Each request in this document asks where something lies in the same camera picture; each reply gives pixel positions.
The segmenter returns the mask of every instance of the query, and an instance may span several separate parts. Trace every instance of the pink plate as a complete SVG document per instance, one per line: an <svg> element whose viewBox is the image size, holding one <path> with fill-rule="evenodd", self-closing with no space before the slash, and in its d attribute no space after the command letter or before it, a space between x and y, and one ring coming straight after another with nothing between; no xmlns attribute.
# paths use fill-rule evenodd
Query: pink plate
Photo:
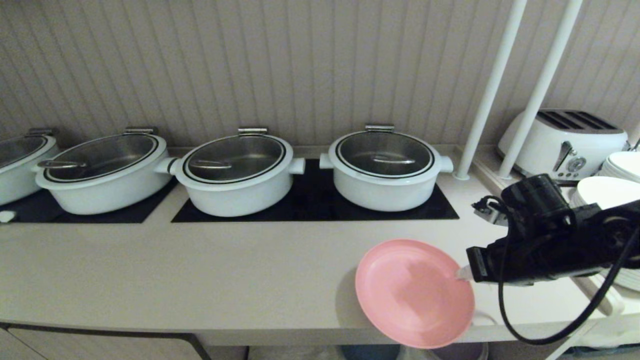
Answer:
<svg viewBox="0 0 640 360"><path fill-rule="evenodd" d="M356 272L356 294L375 327L415 348L438 348L471 325L471 284L440 249L416 240L389 240L371 249Z"/></svg>

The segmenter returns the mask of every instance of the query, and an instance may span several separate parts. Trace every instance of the pot rim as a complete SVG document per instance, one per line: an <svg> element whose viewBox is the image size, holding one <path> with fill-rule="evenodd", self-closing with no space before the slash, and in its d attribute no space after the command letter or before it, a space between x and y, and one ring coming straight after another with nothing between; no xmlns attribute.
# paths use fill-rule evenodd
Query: pot rim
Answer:
<svg viewBox="0 0 640 360"><path fill-rule="evenodd" d="M416 138L415 136L411 136L403 133L393 133L396 135L406 136L408 138L416 140L426 147L426 149L431 153L431 156L433 159L433 161L427 166L427 169L421 170L420 172L414 175L409 174L409 175L402 175L402 176L395 176L395 177L376 176L376 175L367 174L366 172L357 171L353 167L346 165L342 161L341 156L338 155L338 146L347 138L358 135L358 134L362 134L362 133L370 133L370 131L357 131L355 133L346 134L338 138L336 141L334 141L331 144L331 146L329 146L329 153L328 153L329 159L331 160L331 163L333 164L335 169L340 170L341 172L351 177L354 177L355 179L358 179L358 180L362 180L372 184L389 185L389 186L406 186L411 184L423 183L425 181L429 181L434 177L436 177L440 173L440 170L442 169L442 161L440 159L440 154L433 146L426 143L424 140Z"/></svg>
<svg viewBox="0 0 640 360"><path fill-rule="evenodd" d="M14 141L18 138L25 138L25 137L39 137L39 138L43 138L45 141L44 143L42 143L36 150L30 152L29 154L3 166L0 167L0 174L5 173L11 169L14 168L18 168L23 166L26 163L29 163L30 161L33 161L39 157L41 157L42 155L44 155L47 151L51 150L54 146L56 146L56 138L53 136L49 136L49 135L29 135L29 136L17 136L15 138L11 138L11 139L7 139L7 140L3 140L2 142L0 142L0 144L2 144L3 142L9 142L9 141Z"/></svg>
<svg viewBox="0 0 640 360"><path fill-rule="evenodd" d="M266 138L270 138L272 140L277 141L280 145L283 146L283 155L280 158L279 163L274 166L271 167L270 169L268 169L267 171L257 175L257 176L252 176L249 178L245 178L245 179L238 179L237 181L234 181L232 183L204 183L201 181L197 181L191 177L189 177L186 173L184 168L186 167L189 158L191 157L191 155L193 155L196 151L200 150L202 147L205 147L207 145L209 145L210 143L213 142L217 142L220 140L224 140L224 139L228 139L228 138L235 138L238 136L261 136L261 137L266 137ZM286 171L287 168L289 167L289 165L291 164L291 161L293 160L293 148L291 147L291 145L289 145L288 142L286 142L285 140L276 137L276 136L272 136L272 135L234 135L234 136L226 136L223 138L219 138L219 139L215 139L212 140L210 142L206 142L203 143L202 145L196 147L195 149L189 151L185 156L181 157L180 160L178 160L178 163L176 164L176 173L175 173L175 177L178 179L178 181L180 181L181 184L183 184L184 186L187 186L188 188L192 188L195 190L202 190L202 191L207 191L207 192L224 192L224 191L231 191L231 190L237 190L237 189L242 189L242 188L247 188L249 186L253 186L259 183L263 183L264 181L267 181L269 179L271 179L272 177L275 177L276 175L278 175L279 173Z"/></svg>
<svg viewBox="0 0 640 360"><path fill-rule="evenodd" d="M163 153L166 152L166 141L160 136L149 135L149 134L126 134L126 135L120 134L120 135L105 136L102 138L90 140L88 142L80 143L79 145L71 147L57 154L55 157L53 157L52 160L55 160L58 156L61 156L67 152L73 151L74 149L80 146L84 146L88 143L97 142L97 141L105 140L108 138L115 138L117 136L148 136L151 139L153 139L155 145L154 145L154 148L150 150L148 153L146 153L144 157L134 162L133 164L130 164L124 168L120 168L114 172L110 172L108 174L104 174L98 177L93 177L90 179L79 179L79 180L73 180L73 181L52 181L45 174L47 169L39 168L36 174L36 184L38 184L38 186L40 186L41 188L45 188L48 190L75 190L75 189L95 186L98 184L114 181L116 179L120 179L121 177L137 172L138 170L145 168L149 164L154 163Z"/></svg>

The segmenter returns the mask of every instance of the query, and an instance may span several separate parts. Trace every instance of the kitchen wall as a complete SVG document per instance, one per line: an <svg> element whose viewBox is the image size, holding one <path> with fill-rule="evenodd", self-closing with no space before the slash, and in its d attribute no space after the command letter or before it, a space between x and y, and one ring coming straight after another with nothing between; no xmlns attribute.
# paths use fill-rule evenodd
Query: kitchen wall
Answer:
<svg viewBox="0 0 640 360"><path fill-rule="evenodd" d="M193 146L239 126L329 144L367 122L464 143L511 0L0 3L0 138L69 146L153 124ZM483 136L527 104L565 1L531 0ZM640 136L640 1L585 1L545 106Z"/></svg>

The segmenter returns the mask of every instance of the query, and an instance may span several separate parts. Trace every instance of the glass lid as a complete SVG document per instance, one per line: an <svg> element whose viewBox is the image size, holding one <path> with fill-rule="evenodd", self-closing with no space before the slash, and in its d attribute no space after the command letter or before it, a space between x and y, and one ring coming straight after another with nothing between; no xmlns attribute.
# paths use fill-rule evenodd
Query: glass lid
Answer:
<svg viewBox="0 0 640 360"><path fill-rule="evenodd" d="M131 167L155 151L158 141L147 135L116 135L71 148L38 166L52 181L84 181Z"/></svg>
<svg viewBox="0 0 640 360"><path fill-rule="evenodd" d="M205 183L234 183L276 167L285 147L261 135L232 136L203 145L185 162L185 173Z"/></svg>
<svg viewBox="0 0 640 360"><path fill-rule="evenodd" d="M0 167L5 167L36 152L47 139L42 136L25 136L0 142Z"/></svg>
<svg viewBox="0 0 640 360"><path fill-rule="evenodd" d="M336 155L353 170L379 177L414 176L433 163L431 150L422 142L398 133L369 131L345 138Z"/></svg>

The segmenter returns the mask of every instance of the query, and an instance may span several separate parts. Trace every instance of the countertop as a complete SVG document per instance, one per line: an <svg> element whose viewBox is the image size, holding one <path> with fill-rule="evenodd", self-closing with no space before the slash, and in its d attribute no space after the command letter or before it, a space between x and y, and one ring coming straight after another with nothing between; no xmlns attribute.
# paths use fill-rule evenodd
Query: countertop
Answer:
<svg viewBox="0 0 640 360"><path fill-rule="evenodd" d="M2 225L0 322L193 332L206 345L390 343L355 295L370 248L416 239L466 265L467 247L506 234L473 214L470 205L490 193L475 173L437 183L459 220L173 224L188 199L178 185L143 224ZM473 289L476 316L460 341L512 340L497 287ZM507 287L506 302L516 328L535 337L559 330L588 300L560 279Z"/></svg>

